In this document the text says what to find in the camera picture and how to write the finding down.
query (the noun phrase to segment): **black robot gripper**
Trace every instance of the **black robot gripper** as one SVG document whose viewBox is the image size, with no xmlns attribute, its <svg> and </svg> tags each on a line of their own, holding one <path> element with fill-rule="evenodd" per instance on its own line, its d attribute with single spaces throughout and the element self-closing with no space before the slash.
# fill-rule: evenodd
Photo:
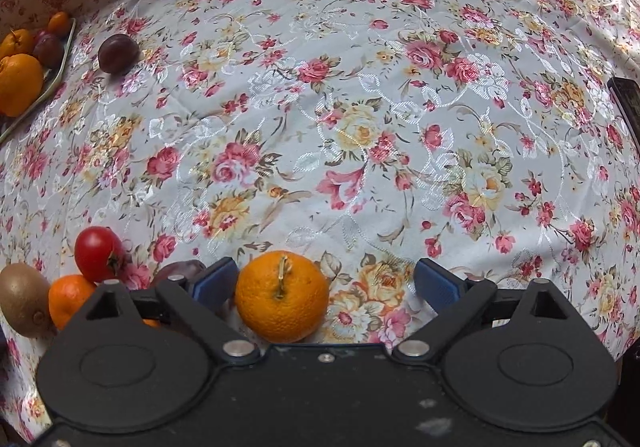
<svg viewBox="0 0 640 447">
<path fill-rule="evenodd" d="M 98 287 L 40 361 L 52 426 L 34 445 L 625 445 L 599 418 L 614 362 L 546 279 L 503 290 L 422 259 L 416 292 L 438 316 L 394 350 L 261 352 L 216 316 L 237 276 L 225 258 L 190 281 Z"/>
</svg>

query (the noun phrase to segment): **orange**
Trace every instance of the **orange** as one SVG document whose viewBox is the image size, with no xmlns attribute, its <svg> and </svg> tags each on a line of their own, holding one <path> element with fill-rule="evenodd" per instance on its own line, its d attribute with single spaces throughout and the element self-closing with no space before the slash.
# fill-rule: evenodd
<svg viewBox="0 0 640 447">
<path fill-rule="evenodd" d="M 249 328 L 273 343 L 292 343 L 311 334 L 321 325 L 328 305 L 326 278 L 296 253 L 264 253 L 238 276 L 238 313 Z"/>
<path fill-rule="evenodd" d="M 71 30 L 71 20 L 66 12 L 57 12 L 49 20 L 47 31 L 58 37 L 66 37 Z"/>
<path fill-rule="evenodd" d="M 31 32 L 24 28 L 12 30 L 0 44 L 0 60 L 17 53 L 31 53 L 34 47 L 35 42 Z"/>
<path fill-rule="evenodd" d="M 49 313 L 56 328 L 62 330 L 95 291 L 95 284 L 83 275 L 65 275 L 49 287 Z"/>
<path fill-rule="evenodd" d="M 26 53 L 0 60 L 0 112 L 17 117 L 40 96 L 44 73 L 39 61 Z"/>
</svg>

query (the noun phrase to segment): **floral tablecloth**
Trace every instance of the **floral tablecloth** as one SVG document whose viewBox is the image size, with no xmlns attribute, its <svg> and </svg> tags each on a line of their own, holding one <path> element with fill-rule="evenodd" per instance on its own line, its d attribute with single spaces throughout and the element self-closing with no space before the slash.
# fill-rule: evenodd
<svg viewBox="0 0 640 447">
<path fill-rule="evenodd" d="M 0 150 L 0 254 L 47 278 L 108 225 L 168 262 L 289 249 L 332 281 L 312 337 L 392 346 L 433 317 L 417 259 L 553 280 L 619 357 L 640 334 L 639 158 L 606 81 L 637 78 L 636 0 L 0 0 L 4 34 L 79 20 L 64 84 Z M 97 49 L 124 32 L 124 77 Z M 231 322 L 246 331 L 237 317 Z M 3 416 L 47 425 L 47 339 L 0 319 Z"/>
</svg>

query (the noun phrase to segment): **metal screw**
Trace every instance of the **metal screw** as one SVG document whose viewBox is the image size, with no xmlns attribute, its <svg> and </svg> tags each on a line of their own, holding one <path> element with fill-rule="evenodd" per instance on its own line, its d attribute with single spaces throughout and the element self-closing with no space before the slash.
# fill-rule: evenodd
<svg viewBox="0 0 640 447">
<path fill-rule="evenodd" d="M 320 353 L 318 360 L 324 364 L 330 364 L 335 361 L 335 357 L 331 353 Z"/>
<path fill-rule="evenodd" d="M 222 350 L 230 357 L 246 357 L 255 350 L 255 345 L 249 341 L 237 339 L 224 343 Z"/>
<path fill-rule="evenodd" d="M 398 345 L 398 351 L 407 357 L 423 357 L 429 350 L 429 345 L 423 341 L 408 340 Z"/>
</svg>

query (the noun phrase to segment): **brown kiwi fruit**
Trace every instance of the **brown kiwi fruit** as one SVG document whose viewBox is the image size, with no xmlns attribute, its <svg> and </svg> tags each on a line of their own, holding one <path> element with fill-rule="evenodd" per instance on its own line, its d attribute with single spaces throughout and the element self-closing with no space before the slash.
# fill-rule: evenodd
<svg viewBox="0 0 640 447">
<path fill-rule="evenodd" d="M 24 337 L 37 337 L 51 325 L 49 282 L 24 263 L 0 271 L 0 310 L 11 328 Z"/>
</svg>

